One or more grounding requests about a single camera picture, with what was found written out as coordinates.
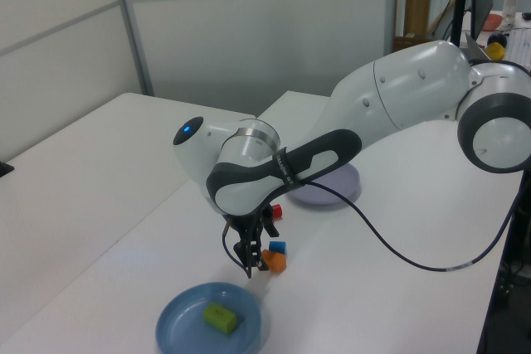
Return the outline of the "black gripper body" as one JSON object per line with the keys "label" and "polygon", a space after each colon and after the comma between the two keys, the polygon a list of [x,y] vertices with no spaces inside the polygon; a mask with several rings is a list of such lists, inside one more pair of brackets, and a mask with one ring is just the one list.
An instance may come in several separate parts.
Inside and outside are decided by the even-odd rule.
{"label": "black gripper body", "polygon": [[259,241],[263,231],[261,209],[244,216],[226,215],[230,227],[240,236],[241,241]]}

